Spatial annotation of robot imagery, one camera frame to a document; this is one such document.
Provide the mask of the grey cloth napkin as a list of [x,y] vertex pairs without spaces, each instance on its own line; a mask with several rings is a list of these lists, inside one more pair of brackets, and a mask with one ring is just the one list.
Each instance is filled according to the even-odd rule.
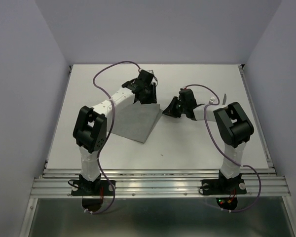
[[112,133],[136,142],[145,143],[160,115],[159,104],[126,106],[115,116]]

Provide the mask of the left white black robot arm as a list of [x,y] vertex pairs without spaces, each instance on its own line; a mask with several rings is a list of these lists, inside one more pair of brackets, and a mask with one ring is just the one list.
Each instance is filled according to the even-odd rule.
[[125,82],[121,88],[102,103],[93,107],[83,106],[78,113],[73,137],[79,146],[81,172],[76,186],[93,195],[99,191],[101,172],[98,154],[107,141],[107,131],[112,131],[115,116],[127,106],[140,102],[157,102],[155,75],[152,70],[139,70],[137,78]]

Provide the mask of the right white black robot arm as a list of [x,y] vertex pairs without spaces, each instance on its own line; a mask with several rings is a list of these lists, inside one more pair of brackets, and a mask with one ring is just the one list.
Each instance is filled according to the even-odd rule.
[[184,88],[173,97],[163,114],[172,118],[185,115],[193,121],[205,121],[208,126],[214,122],[224,149],[222,166],[217,179],[203,179],[199,192],[202,195],[227,195],[229,193],[246,194],[246,186],[241,174],[241,161],[246,144],[254,133],[254,127],[238,102],[220,105],[213,97],[207,104],[198,104],[191,89]]

